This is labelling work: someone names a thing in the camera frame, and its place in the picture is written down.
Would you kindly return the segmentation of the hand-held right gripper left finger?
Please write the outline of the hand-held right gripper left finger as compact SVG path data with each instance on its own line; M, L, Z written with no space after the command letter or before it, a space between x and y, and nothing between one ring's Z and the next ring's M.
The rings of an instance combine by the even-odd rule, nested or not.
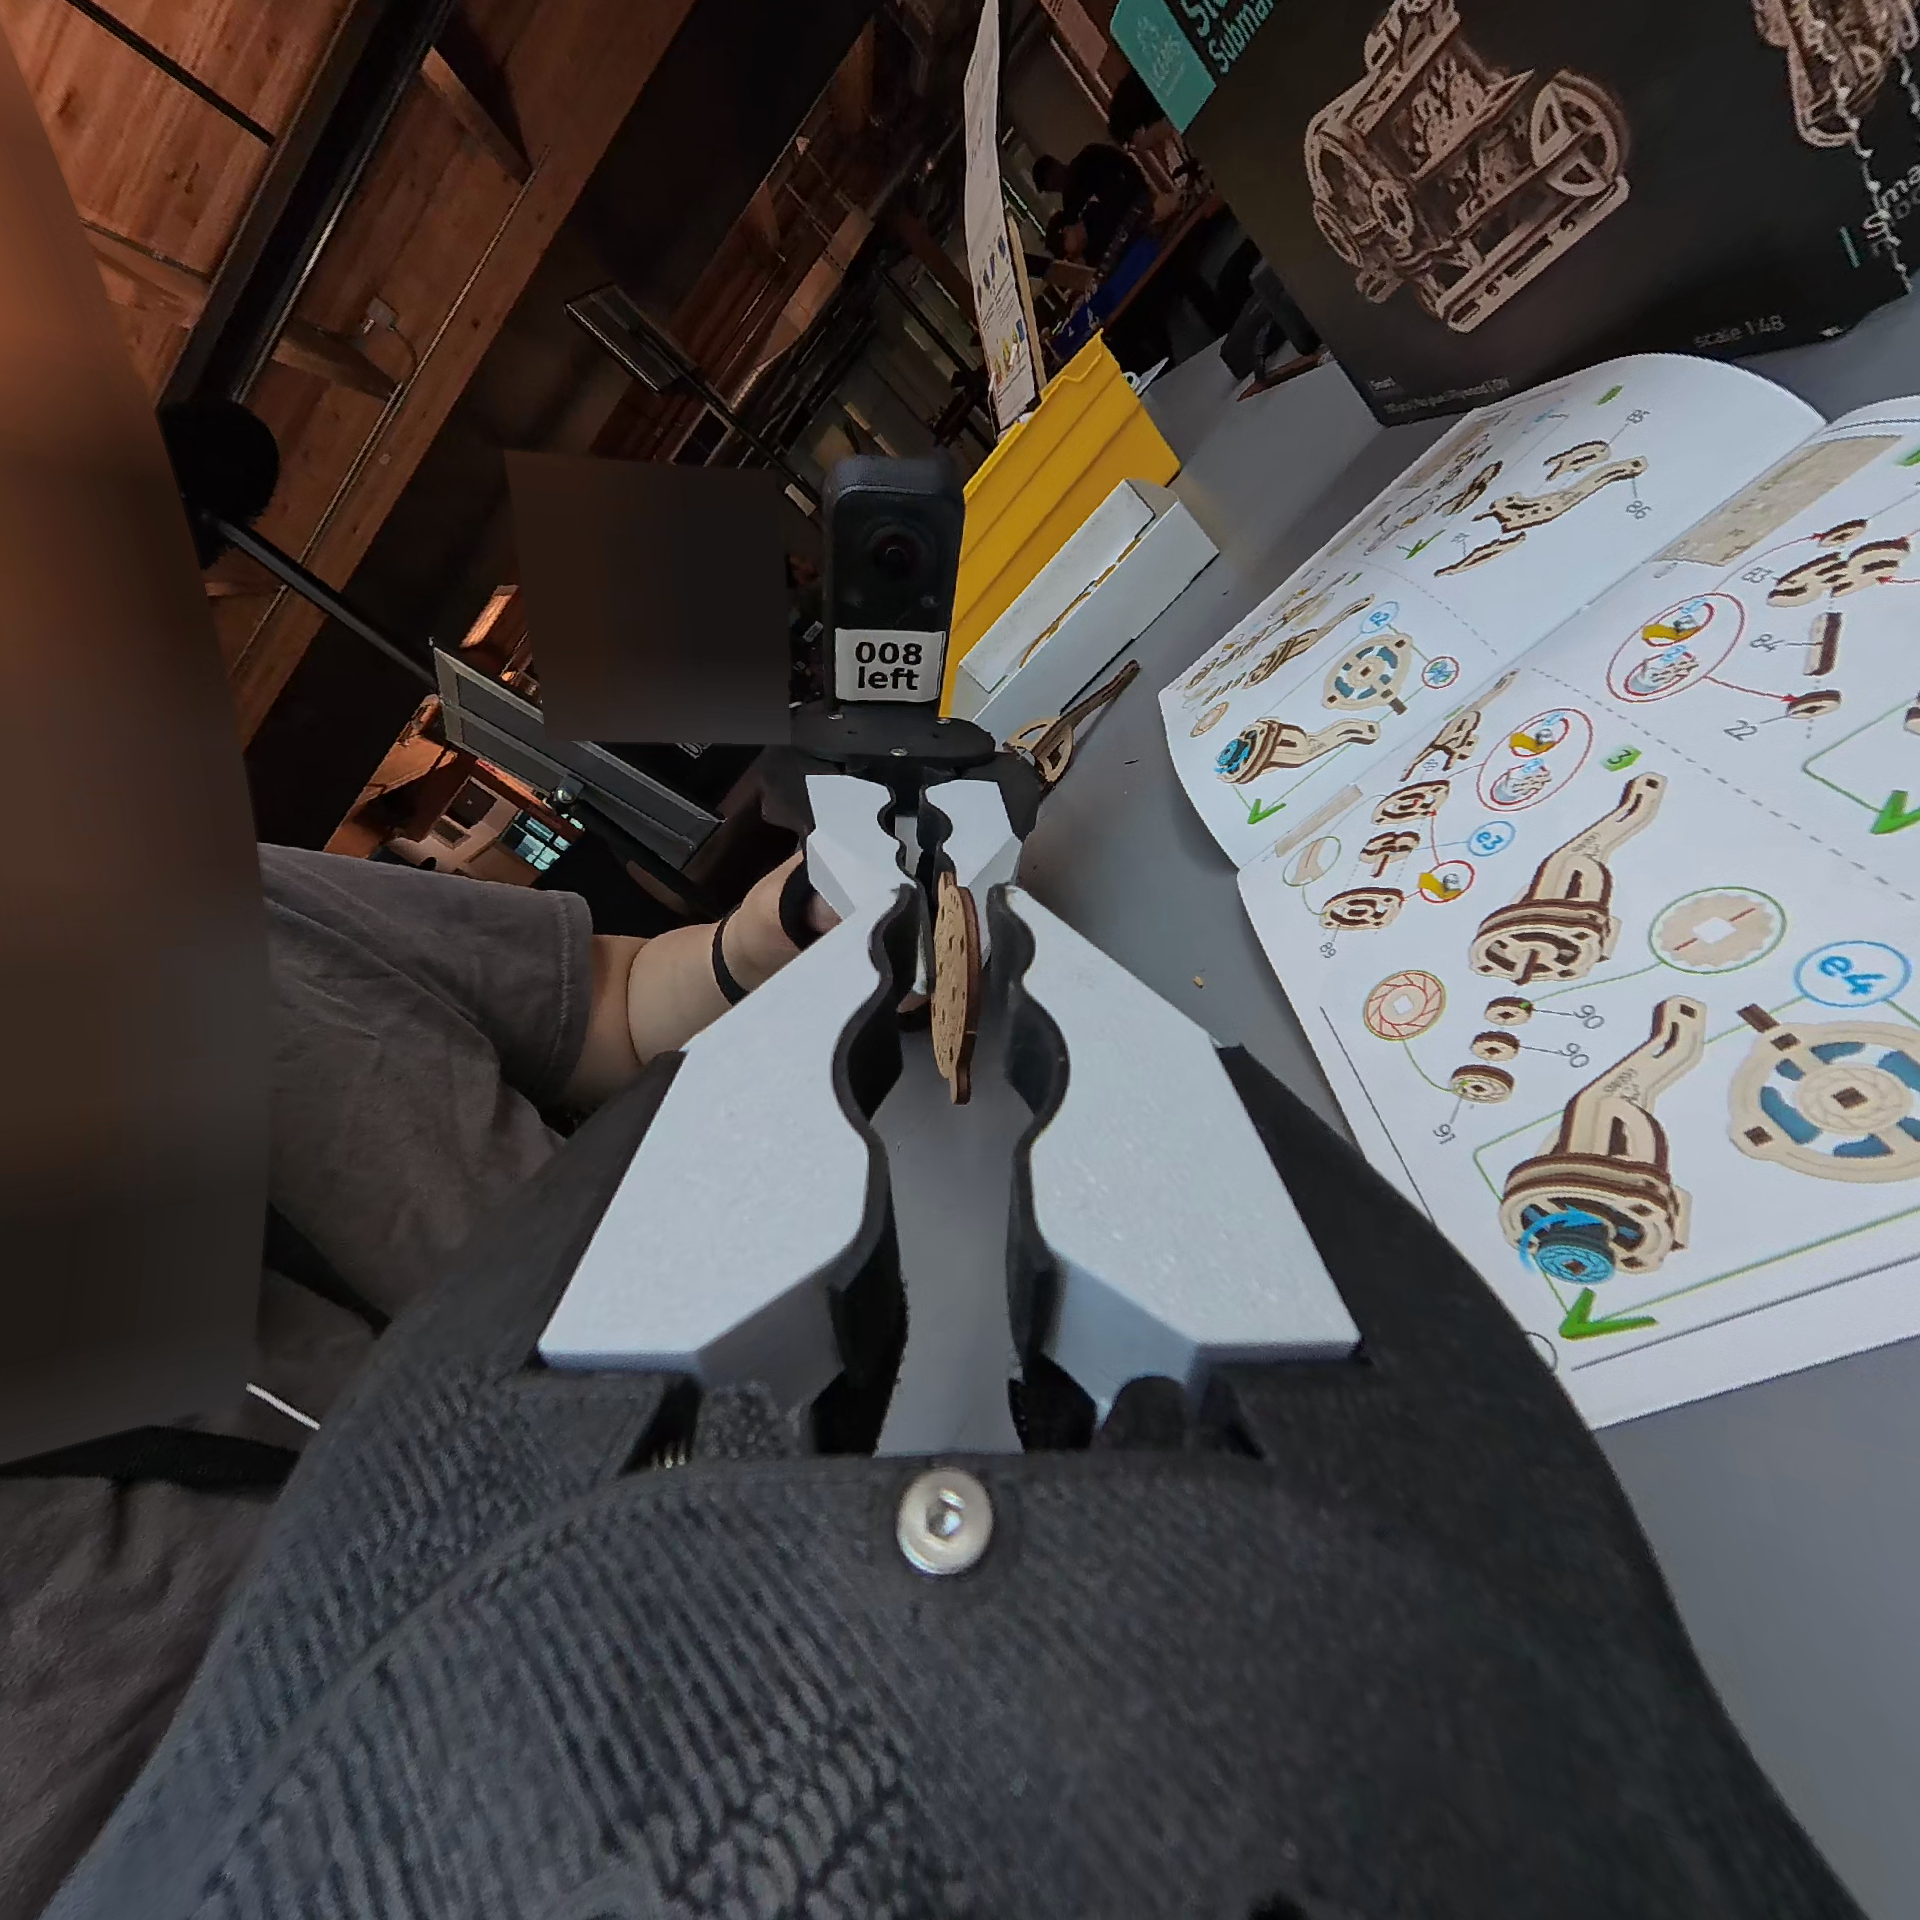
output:
M880 1447L906 1280L875 1114L919 952L899 884L678 1050L539 1334L549 1367L759 1384L813 1450Z

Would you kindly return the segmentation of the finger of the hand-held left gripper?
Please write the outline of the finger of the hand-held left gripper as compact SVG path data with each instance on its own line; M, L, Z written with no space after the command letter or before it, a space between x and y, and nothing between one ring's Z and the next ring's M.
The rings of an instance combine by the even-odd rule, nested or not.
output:
M901 865L901 842L892 830L892 790L851 773L807 773L810 806L807 880L835 916L855 916L888 903L901 888L919 884Z
M1021 836L996 779L937 785L935 813L948 818L943 863L959 888L992 890L1019 877Z

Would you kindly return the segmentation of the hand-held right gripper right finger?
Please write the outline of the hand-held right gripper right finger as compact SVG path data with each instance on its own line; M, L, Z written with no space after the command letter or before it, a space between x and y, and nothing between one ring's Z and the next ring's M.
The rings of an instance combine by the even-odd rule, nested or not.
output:
M1250 1061L1035 895L989 897L1017 1142L1010 1400L1092 1443L1138 1380L1203 1409L1222 1367L1348 1360L1357 1329L1231 1075Z

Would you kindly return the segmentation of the round perforated wooden disc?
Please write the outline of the round perforated wooden disc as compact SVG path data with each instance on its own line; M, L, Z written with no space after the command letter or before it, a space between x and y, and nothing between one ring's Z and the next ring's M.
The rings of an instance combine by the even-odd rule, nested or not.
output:
M932 1050L956 1107L972 1097L972 1049L982 1007L982 948L972 895L952 871L935 890Z

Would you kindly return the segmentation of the person's left forearm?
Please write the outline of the person's left forearm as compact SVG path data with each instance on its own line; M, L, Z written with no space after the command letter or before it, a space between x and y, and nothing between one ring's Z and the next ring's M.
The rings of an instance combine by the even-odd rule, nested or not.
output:
M568 1102L595 1110L641 1070L728 1012L711 962L717 925L689 925L649 941L595 933L587 944L587 1020Z

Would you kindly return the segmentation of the wooden spindle model assembly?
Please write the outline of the wooden spindle model assembly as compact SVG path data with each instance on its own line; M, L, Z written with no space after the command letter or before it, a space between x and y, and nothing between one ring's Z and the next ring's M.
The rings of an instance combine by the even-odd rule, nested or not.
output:
M1017 728L1003 742L1003 752L1021 757L1035 779L1042 779L1042 790L1052 792L1073 761L1078 728L1109 707L1138 679L1140 663L1128 659L1108 681L1085 692L1061 714L1035 717Z

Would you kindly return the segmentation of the dark teal model kit box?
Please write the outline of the dark teal model kit box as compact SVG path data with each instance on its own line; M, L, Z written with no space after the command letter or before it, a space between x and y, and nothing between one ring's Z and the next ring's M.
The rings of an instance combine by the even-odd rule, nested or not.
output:
M1118 4L1382 425L1918 285L1918 4Z

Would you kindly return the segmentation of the person's left hand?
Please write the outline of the person's left hand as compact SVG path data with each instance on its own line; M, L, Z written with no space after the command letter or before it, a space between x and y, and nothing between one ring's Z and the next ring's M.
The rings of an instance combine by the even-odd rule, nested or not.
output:
M734 911L732 962L741 962L744 981L761 985L834 927L835 908L813 888L807 859L792 856L759 877Z

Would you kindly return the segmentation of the yellow plastic bin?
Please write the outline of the yellow plastic bin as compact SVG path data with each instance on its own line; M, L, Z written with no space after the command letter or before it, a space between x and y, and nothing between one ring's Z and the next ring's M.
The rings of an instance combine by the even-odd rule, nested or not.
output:
M1167 444L1108 339L1093 332L967 481L963 558L948 643L943 702L956 667L1003 612L1120 486L1167 486L1182 456Z

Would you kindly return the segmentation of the white cardboard tray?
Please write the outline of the white cardboard tray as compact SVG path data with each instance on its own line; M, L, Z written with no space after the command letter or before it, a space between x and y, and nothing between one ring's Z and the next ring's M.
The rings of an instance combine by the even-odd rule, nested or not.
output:
M1061 714L1216 563L1188 507L1123 481L956 659L948 712L996 742Z

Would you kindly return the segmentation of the small poster on wooden stand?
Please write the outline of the small poster on wooden stand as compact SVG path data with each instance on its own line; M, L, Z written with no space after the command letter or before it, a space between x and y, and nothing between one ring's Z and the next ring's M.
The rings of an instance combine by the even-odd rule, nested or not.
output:
M996 437L1042 398L1042 351L1019 230L1000 170L1000 4L982 4L963 73L963 245Z

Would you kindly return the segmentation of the white instruction booklet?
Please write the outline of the white instruction booklet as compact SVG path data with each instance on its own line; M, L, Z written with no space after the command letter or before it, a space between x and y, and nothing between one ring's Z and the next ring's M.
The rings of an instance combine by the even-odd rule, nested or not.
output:
M1918 394L1495 398L1158 706L1357 1148L1590 1428L1918 1331Z

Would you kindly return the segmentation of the black round ceiling fan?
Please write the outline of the black round ceiling fan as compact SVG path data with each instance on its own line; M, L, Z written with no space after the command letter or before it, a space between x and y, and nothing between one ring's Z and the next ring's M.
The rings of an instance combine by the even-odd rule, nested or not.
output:
M191 527L211 520L254 521L282 478L271 427L231 398L191 398L157 407L159 442L172 466Z

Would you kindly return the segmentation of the grey metal frame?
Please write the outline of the grey metal frame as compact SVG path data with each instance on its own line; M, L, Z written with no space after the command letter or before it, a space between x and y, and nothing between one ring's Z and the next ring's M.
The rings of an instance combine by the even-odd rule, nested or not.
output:
M722 830L717 813L604 745L552 737L531 702L449 650L434 667L443 742L531 787L619 863L674 880Z

